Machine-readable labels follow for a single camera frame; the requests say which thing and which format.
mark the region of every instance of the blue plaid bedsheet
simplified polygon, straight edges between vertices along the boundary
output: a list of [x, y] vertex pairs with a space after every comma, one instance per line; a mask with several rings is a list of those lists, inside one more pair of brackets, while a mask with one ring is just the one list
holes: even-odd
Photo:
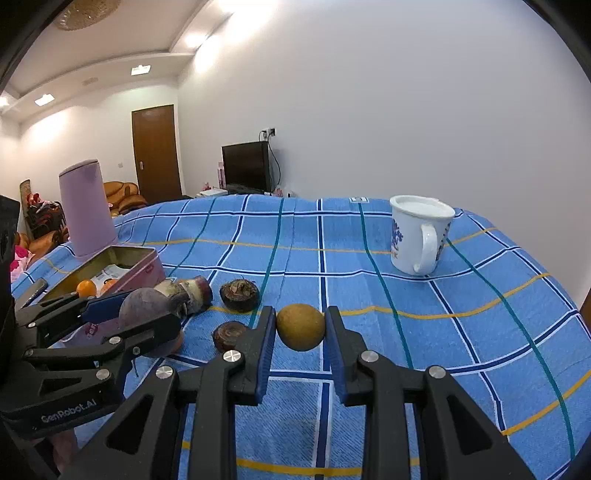
[[[117, 217], [120, 243], [156, 248], [169, 277], [203, 275], [215, 297], [184, 322], [177, 355], [138, 360], [140, 376], [128, 376], [125, 394], [162, 364], [186, 369], [213, 358], [219, 324], [256, 324], [256, 313], [231, 313], [218, 295], [223, 283], [244, 277], [261, 289], [262, 305], [337, 305], [348, 329], [398, 365], [443, 365], [538, 479], [558, 478], [591, 432], [591, 336], [573, 301], [523, 249], [461, 209], [432, 275], [403, 274], [390, 262], [391, 222], [386, 200], [259, 195], [168, 202]], [[40, 277], [53, 286], [78, 264], [68, 244], [58, 247], [13, 284], [15, 297]], [[364, 410], [339, 404], [324, 345], [298, 353], [277, 339], [271, 369], [263, 404], [236, 412], [240, 479], [359, 478]], [[104, 421], [78, 427], [80, 443]], [[418, 478], [412, 425], [409, 432]]]

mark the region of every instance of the purple cylinder container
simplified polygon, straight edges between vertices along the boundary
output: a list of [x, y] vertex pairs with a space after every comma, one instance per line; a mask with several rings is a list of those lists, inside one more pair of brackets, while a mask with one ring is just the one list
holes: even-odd
[[61, 205], [76, 258], [86, 261], [117, 240], [98, 160], [60, 173]]

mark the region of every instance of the wooden door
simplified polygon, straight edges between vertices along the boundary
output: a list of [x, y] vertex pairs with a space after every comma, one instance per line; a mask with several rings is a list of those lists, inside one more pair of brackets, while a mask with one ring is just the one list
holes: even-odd
[[131, 112], [139, 193], [149, 204], [182, 198], [174, 105]]

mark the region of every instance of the sofa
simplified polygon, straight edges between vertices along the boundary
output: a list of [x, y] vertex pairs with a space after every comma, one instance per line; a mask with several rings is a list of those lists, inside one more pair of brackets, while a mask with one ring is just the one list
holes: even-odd
[[148, 206], [148, 202], [139, 194], [139, 188], [135, 183], [106, 181], [103, 187], [113, 217]]

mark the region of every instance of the black monitor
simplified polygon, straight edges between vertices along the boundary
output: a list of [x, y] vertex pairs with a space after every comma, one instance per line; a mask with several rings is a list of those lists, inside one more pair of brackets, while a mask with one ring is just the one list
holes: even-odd
[[269, 143], [250, 142], [222, 147], [226, 185], [271, 192]]

